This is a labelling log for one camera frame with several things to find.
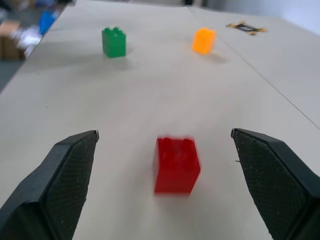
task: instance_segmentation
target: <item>blue object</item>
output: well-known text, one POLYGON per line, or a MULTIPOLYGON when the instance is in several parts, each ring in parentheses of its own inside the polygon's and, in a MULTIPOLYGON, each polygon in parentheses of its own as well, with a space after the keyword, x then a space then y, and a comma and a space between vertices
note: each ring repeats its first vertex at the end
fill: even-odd
POLYGON ((39 22, 39 33, 45 35, 55 20, 56 16, 52 11, 44 11, 39 22))

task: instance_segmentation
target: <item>white table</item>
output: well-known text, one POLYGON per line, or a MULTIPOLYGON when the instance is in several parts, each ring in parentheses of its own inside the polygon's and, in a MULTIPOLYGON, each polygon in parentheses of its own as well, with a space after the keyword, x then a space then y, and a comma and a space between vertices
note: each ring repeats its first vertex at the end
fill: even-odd
POLYGON ((320 131, 220 37, 194 53, 190 9, 79 1, 0 94, 0 205, 54 143, 97 129, 75 240, 270 240, 249 194, 232 128, 285 141, 320 174, 320 131), (127 34, 127 57, 101 30, 127 34), (189 198, 153 195, 158 135, 194 136, 202 172, 189 198))
POLYGON ((261 77, 320 128, 320 37, 279 17, 248 16, 203 10, 192 13, 261 77), (252 37, 226 27, 245 20, 267 33, 252 37))

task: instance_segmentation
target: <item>orange lego brick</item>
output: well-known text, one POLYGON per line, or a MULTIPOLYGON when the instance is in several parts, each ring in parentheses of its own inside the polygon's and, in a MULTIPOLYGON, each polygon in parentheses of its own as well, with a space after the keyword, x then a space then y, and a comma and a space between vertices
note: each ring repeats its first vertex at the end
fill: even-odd
POLYGON ((211 52, 212 46, 216 38, 216 32, 206 27, 200 28, 194 35, 192 44, 193 51, 200 54, 208 54, 211 52))

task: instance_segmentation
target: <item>white wall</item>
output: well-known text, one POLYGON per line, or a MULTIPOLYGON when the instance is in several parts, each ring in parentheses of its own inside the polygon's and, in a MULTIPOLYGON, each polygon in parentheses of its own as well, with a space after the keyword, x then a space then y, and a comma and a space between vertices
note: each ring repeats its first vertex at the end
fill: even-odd
POLYGON ((208 0, 208 7, 258 16, 280 16, 320 35, 320 0, 208 0))

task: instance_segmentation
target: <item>green lego brick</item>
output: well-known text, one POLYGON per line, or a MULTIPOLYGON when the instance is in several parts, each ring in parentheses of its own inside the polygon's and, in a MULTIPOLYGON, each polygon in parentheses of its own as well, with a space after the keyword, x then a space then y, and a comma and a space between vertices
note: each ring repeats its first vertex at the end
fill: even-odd
POLYGON ((118 27, 102 30, 102 49, 109 58, 126 55, 126 35, 118 27))

